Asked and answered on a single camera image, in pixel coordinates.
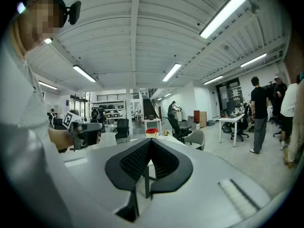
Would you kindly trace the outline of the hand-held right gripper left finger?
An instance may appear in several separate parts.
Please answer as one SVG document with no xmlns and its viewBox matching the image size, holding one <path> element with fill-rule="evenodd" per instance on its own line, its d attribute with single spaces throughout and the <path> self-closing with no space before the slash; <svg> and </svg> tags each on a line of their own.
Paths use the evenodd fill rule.
<svg viewBox="0 0 304 228">
<path fill-rule="evenodd" d="M 146 187 L 152 181 L 141 176 L 132 192 L 116 188 L 105 172 L 105 163 L 113 155 L 125 151 L 142 139 L 93 150 L 79 150 L 60 155 L 72 176 L 98 204 L 113 214 L 119 214 L 128 220 L 139 218 L 149 204 Z"/>
</svg>

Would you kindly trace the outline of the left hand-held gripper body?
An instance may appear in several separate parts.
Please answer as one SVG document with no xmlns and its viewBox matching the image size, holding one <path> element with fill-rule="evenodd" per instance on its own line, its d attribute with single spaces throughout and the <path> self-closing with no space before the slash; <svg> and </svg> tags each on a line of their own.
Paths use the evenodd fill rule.
<svg viewBox="0 0 304 228">
<path fill-rule="evenodd" d="M 81 150 L 88 146 L 97 144 L 98 134 L 101 133 L 101 131 L 81 132 L 81 123 L 90 122 L 71 112 L 66 112 L 62 121 L 62 125 L 68 129 L 68 132 L 73 139 L 74 147 L 71 149 L 73 151 Z"/>
</svg>

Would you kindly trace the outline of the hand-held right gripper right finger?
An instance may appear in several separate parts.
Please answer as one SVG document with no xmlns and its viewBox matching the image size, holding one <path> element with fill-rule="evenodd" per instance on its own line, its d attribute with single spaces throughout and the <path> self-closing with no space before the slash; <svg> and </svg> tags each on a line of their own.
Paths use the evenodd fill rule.
<svg viewBox="0 0 304 228">
<path fill-rule="evenodd" d="M 270 202 L 257 182 L 224 159 L 181 143 L 161 142 L 185 154 L 193 172 L 177 191 L 153 195 L 140 215 L 141 227 L 226 228 Z"/>
</svg>

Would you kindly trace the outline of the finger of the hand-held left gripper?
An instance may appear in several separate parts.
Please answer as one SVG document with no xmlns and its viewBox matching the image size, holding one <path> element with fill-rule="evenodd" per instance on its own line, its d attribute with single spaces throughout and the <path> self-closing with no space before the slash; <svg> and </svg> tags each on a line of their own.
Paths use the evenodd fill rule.
<svg viewBox="0 0 304 228">
<path fill-rule="evenodd" d="M 81 123 L 80 131 L 81 132 L 93 132 L 101 131 L 103 125 L 101 123 Z"/>
</svg>

